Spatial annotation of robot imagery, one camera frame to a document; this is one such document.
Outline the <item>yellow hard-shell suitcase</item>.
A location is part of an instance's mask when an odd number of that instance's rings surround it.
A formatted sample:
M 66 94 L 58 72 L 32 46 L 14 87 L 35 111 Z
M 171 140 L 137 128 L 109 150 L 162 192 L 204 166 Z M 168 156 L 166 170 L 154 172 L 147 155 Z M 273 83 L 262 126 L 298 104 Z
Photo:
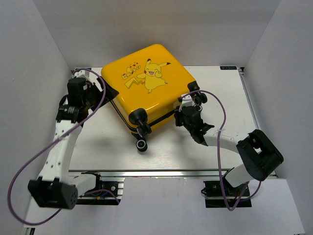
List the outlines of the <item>yellow hard-shell suitcase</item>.
M 199 110 L 207 102 L 195 78 L 161 44 L 105 65 L 101 75 L 119 92 L 111 104 L 137 139 L 140 152 L 148 148 L 147 135 L 175 118 L 181 96 L 191 95 Z

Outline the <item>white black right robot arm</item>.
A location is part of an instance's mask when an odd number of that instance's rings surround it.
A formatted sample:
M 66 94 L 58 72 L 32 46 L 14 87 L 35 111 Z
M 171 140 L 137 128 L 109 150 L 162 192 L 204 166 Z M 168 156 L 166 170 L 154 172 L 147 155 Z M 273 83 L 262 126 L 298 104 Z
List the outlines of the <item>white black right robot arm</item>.
M 221 190 L 226 195 L 233 195 L 239 185 L 251 180 L 264 181 L 284 158 L 266 134 L 255 129 L 247 136 L 215 129 L 203 122 L 199 108 L 185 106 L 174 113 L 176 126 L 183 126 L 192 139 L 204 146 L 220 148 L 240 155 L 242 164 L 231 169 L 223 176 Z

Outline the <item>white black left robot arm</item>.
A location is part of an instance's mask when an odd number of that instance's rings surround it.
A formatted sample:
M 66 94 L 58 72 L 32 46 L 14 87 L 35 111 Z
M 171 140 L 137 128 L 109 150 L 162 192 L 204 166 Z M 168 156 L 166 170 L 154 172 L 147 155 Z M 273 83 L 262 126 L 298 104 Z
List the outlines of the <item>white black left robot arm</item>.
M 103 183 L 96 173 L 82 173 L 72 180 L 68 177 L 82 121 L 88 117 L 89 110 L 95 111 L 119 94 L 103 79 L 98 82 L 103 91 L 85 77 L 71 78 L 67 83 L 68 94 L 62 97 L 56 116 L 54 139 L 58 143 L 50 149 L 38 178 L 28 183 L 28 190 L 39 207 L 71 210 L 78 197 L 87 191 L 92 195 L 103 191 Z

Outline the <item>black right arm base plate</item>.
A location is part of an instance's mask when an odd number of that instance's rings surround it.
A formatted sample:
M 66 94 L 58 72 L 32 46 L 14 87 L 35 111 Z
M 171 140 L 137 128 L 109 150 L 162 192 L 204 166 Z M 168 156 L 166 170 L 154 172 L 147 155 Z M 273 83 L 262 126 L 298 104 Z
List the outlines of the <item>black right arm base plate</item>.
M 220 181 L 203 181 L 203 186 L 204 188 L 201 190 L 201 194 L 205 198 L 206 208 L 226 208 Z M 225 196 L 231 208 L 234 207 L 244 186 L 244 184 L 241 184 L 238 187 L 232 188 L 224 184 Z M 250 197 L 250 191 L 246 187 L 237 208 L 251 208 L 251 199 L 248 199 L 248 197 Z

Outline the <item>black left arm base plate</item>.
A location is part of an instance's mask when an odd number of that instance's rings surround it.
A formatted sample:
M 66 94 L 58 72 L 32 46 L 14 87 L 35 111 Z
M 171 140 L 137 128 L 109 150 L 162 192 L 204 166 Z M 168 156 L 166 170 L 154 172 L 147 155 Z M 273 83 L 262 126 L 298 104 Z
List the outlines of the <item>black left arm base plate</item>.
M 77 205 L 117 206 L 123 196 L 124 179 L 100 177 L 94 188 L 78 197 Z

